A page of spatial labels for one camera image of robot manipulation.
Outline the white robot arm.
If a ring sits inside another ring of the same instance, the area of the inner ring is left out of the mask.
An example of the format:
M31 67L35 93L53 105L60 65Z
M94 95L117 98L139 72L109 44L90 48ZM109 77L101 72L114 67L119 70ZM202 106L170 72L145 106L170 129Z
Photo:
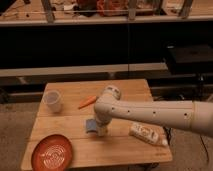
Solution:
M100 127L113 118L165 126L213 138L213 103L201 101L123 101L121 91L107 86L94 104Z

